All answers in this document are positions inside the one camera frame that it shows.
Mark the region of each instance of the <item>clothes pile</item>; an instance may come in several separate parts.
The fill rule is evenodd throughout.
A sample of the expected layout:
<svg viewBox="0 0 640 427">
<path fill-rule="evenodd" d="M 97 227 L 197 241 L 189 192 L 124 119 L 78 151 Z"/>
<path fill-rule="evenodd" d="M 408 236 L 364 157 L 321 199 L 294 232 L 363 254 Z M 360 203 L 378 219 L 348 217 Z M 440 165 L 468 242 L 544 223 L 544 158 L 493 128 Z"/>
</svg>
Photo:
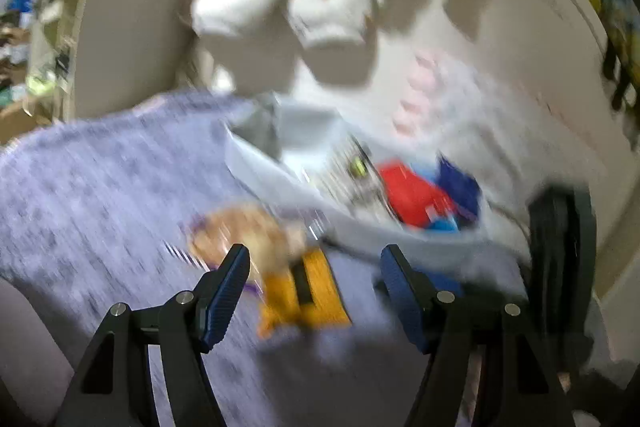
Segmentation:
<svg viewBox="0 0 640 427">
<path fill-rule="evenodd" d="M 11 23 L 0 26 L 0 108 L 24 96 L 29 42 L 28 30 Z"/>
<path fill-rule="evenodd" d="M 366 146 L 350 137 L 327 167 L 304 178 L 358 218 L 458 232 L 479 217 L 478 182 L 443 156 L 436 168 L 398 159 L 373 165 Z"/>
</svg>

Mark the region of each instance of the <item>purple blanket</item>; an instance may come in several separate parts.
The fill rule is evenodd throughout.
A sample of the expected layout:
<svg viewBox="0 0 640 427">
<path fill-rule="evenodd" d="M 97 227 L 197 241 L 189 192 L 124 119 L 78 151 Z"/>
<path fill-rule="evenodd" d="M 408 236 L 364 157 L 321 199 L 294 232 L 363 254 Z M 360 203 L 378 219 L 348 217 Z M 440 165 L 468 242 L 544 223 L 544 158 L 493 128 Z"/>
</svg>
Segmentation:
<svg viewBox="0 0 640 427">
<path fill-rule="evenodd" d="M 31 301 L 72 365 L 110 305 L 156 306 L 194 286 L 167 256 L 194 214 L 249 198 L 225 168 L 223 120 L 242 102 L 168 95 L 124 112 L 31 134 L 0 155 L 0 276 Z M 204 357 L 231 426 L 401 426 L 426 358 L 375 295 L 373 265 L 329 259 L 353 327 L 257 339 L 258 302 L 242 297 L 224 341 Z M 161 424 L 172 417 L 152 349 Z"/>
</svg>

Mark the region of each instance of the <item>bed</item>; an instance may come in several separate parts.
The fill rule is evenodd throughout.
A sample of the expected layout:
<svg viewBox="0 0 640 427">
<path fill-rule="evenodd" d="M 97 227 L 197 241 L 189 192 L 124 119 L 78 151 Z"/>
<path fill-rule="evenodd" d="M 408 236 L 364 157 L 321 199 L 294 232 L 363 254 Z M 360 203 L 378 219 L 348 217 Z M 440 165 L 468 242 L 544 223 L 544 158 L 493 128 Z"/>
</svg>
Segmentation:
<svg viewBox="0 0 640 427">
<path fill-rule="evenodd" d="M 231 80 L 239 94 L 274 89 L 337 107 L 390 137 L 399 93 L 389 79 L 405 76 L 418 49 L 442 48 L 495 78 L 524 82 L 589 134 L 606 164 L 606 176 L 592 187 L 601 243 L 636 181 L 638 162 L 609 115 L 599 75 L 606 37 L 587 0 L 389 6 L 377 41 L 356 54 L 301 56 L 279 16 L 252 42 L 204 45 L 218 84 Z M 222 153 L 223 123 L 242 104 L 229 96 L 172 94 L 144 111 L 31 134 L 2 152 L 0 274 L 31 301 L 72 365 L 111 304 L 159 305 L 197 281 L 200 273 L 168 257 L 164 241 L 183 247 L 180 224 L 250 198 Z M 374 294 L 375 265 L 341 251 L 328 256 L 354 327 L 286 331 L 258 342 L 256 302 L 243 296 L 225 340 L 206 357 L 230 426 L 404 421 L 426 359 Z M 524 291 L 517 260 L 507 255 L 490 267 L 498 288 Z M 161 422 L 170 425 L 158 353 L 152 363 Z"/>
</svg>

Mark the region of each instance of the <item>blue gripper pad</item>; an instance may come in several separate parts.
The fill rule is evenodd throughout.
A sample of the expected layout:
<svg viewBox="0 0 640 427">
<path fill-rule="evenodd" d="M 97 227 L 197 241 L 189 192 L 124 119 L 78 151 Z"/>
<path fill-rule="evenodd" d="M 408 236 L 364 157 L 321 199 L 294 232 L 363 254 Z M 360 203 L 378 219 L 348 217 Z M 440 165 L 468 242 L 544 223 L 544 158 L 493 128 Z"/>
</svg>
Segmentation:
<svg viewBox="0 0 640 427">
<path fill-rule="evenodd" d="M 382 251 L 380 267 L 382 279 L 404 333 L 420 352 L 429 353 L 433 347 L 434 334 L 437 336 L 439 333 L 430 328 L 430 314 L 433 310 L 431 299 L 441 290 L 460 296 L 463 293 L 462 286 L 440 273 L 413 270 L 395 245 L 389 245 Z"/>
<path fill-rule="evenodd" d="M 196 305 L 196 329 L 204 353 L 225 337 L 249 269 L 249 251 L 244 245 L 233 245 L 220 267 L 203 276 L 203 279 L 213 279 L 207 283 Z"/>
</svg>

